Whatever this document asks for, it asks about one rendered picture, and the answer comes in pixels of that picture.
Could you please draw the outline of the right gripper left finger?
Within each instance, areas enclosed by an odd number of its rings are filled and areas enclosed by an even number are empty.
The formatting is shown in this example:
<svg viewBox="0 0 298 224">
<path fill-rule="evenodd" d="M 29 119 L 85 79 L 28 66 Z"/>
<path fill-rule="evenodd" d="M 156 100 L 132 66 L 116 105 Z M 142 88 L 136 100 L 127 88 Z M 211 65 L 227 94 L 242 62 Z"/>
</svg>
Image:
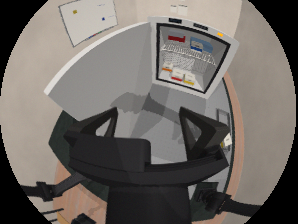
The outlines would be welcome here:
<svg viewBox="0 0 298 224">
<path fill-rule="evenodd" d="M 112 117 L 112 119 L 110 119 Z M 117 107 L 108 109 L 108 111 L 98 113 L 88 119 L 77 121 L 67 129 L 67 131 L 74 131 L 80 133 L 88 133 L 88 135 L 96 135 L 96 129 L 100 128 L 102 124 L 106 123 L 110 119 L 108 129 L 106 129 L 104 136 L 114 137 L 114 131 L 116 131 L 117 125 Z"/>
</svg>

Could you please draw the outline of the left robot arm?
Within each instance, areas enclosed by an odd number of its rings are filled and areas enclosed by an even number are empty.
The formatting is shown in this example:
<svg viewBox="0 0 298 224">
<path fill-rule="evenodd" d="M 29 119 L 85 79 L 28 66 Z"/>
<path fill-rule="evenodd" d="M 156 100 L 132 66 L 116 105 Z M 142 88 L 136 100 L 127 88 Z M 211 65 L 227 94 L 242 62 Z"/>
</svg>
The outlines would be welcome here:
<svg viewBox="0 0 298 224">
<path fill-rule="evenodd" d="M 65 190 L 71 189 L 72 186 L 76 186 L 80 184 L 81 181 L 88 180 L 88 183 L 93 180 L 89 180 L 88 177 L 80 175 L 80 173 L 74 172 L 72 176 L 69 176 L 68 179 L 61 181 L 61 183 L 57 185 L 49 185 L 45 184 L 44 181 L 36 181 L 37 186 L 27 186 L 20 185 L 21 189 L 24 190 L 24 193 L 27 196 L 35 196 L 43 198 L 44 202 L 53 201 L 52 197 L 60 197 L 63 196 Z M 49 188 L 51 186 L 51 188 Z M 53 189 L 52 192 L 49 189 Z M 56 196 L 55 196 L 56 194 Z"/>
</svg>

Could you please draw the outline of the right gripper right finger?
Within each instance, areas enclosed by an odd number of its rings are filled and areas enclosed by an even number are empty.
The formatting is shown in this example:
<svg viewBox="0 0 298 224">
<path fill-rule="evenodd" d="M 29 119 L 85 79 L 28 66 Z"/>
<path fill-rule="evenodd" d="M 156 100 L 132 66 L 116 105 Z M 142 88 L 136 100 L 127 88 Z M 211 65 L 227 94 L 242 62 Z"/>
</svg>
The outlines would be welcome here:
<svg viewBox="0 0 298 224">
<path fill-rule="evenodd" d="M 227 133 L 230 132 L 229 127 L 221 121 L 210 119 L 210 117 L 190 111 L 188 108 L 180 107 L 178 115 L 180 115 L 182 136 L 184 136 L 186 159 L 188 161 L 196 160 L 205 148 L 220 145 Z M 197 141 L 194 139 L 186 119 L 192 121 L 194 125 L 201 129 L 201 136 L 198 137 Z"/>
</svg>

